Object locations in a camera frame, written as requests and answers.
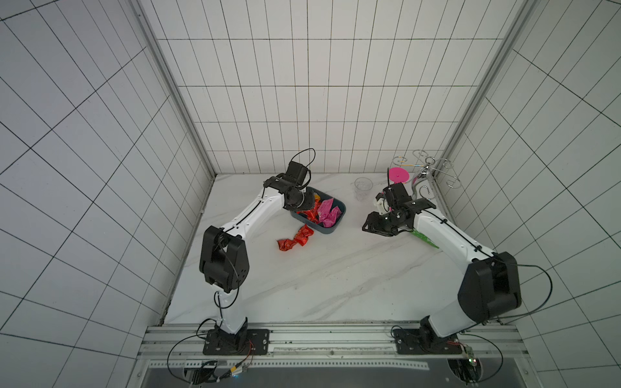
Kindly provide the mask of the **red tea bag front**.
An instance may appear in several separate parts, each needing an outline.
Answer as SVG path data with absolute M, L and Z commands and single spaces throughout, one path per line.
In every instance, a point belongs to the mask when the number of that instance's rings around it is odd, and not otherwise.
M 299 212 L 300 215 L 304 216 L 305 219 L 314 224 L 320 224 L 320 202 L 315 202 L 314 207 L 311 210 L 304 210 Z

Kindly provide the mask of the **red tea bag pile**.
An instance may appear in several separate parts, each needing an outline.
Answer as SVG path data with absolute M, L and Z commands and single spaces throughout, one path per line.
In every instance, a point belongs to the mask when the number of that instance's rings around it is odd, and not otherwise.
M 294 236 L 294 242 L 301 246 L 305 246 L 308 243 L 310 237 L 314 234 L 314 230 L 307 225 L 304 225 L 299 229 Z
M 278 248 L 282 252 L 287 252 L 293 249 L 298 244 L 297 241 L 293 239 L 281 239 L 278 240 Z

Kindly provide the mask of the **pink tea bag front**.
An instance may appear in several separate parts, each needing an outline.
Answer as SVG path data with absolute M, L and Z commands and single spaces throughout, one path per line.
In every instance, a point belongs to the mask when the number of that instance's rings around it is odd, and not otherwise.
M 334 206 L 329 213 L 325 213 L 324 215 L 321 216 L 322 221 L 321 221 L 321 225 L 324 228 L 333 228 L 336 223 L 339 221 L 339 219 L 341 218 L 342 215 L 342 211 L 338 206 Z

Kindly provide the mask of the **pink tea bag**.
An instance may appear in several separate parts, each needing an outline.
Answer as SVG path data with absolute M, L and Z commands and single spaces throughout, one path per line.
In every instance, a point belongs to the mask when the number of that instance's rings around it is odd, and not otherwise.
M 338 206 L 334 206 L 329 213 L 325 213 L 324 215 L 321 216 L 322 221 L 321 221 L 321 225 L 324 228 L 333 228 L 336 223 L 339 221 L 339 219 L 341 218 L 342 215 L 342 211 Z
M 327 221 L 332 212 L 333 206 L 333 198 L 329 198 L 328 200 L 322 200 L 320 203 L 319 213 L 320 213 L 320 223 Z

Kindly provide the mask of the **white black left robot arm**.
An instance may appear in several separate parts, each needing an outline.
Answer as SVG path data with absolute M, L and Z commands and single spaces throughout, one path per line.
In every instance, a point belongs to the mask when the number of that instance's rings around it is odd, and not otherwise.
M 205 351 L 245 352 L 249 341 L 247 316 L 235 304 L 250 272 L 247 240 L 280 210 L 306 211 L 315 207 L 312 189 L 298 189 L 281 180 L 266 185 L 239 215 L 223 226 L 208 227 L 202 239 L 199 270 L 215 287 L 213 303 L 219 320 L 205 335 Z

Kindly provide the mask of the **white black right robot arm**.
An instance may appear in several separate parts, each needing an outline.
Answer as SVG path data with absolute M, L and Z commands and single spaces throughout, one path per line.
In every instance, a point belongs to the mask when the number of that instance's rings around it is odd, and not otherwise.
M 414 331 L 400 333 L 412 338 L 411 345 L 423 353 L 453 353 L 457 334 L 522 305 L 517 261 L 507 253 L 496 253 L 471 240 L 444 217 L 429 200 L 414 200 L 386 213 L 369 213 L 362 229 L 371 234 L 395 237 L 417 231 L 441 249 L 463 278 L 454 300 L 420 321 Z

